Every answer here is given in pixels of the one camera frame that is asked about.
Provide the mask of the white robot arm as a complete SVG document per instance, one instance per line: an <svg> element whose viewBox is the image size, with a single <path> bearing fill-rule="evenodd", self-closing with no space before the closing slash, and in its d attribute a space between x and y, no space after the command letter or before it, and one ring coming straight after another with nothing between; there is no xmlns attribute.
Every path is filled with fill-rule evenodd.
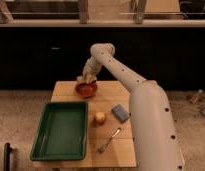
<svg viewBox="0 0 205 171"><path fill-rule="evenodd" d="M90 83L105 67L129 92L129 113L137 171L185 171L170 103L155 80L147 80L114 58L111 43L90 48L80 80Z"/></svg>

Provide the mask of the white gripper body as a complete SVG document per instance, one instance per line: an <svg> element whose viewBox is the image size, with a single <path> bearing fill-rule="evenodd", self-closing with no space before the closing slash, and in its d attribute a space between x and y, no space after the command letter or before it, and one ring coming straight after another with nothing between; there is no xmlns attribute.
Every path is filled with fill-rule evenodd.
<svg viewBox="0 0 205 171"><path fill-rule="evenodd" d="M82 75L76 78L78 84L91 84L96 80L96 73L91 69L84 69Z"/></svg>

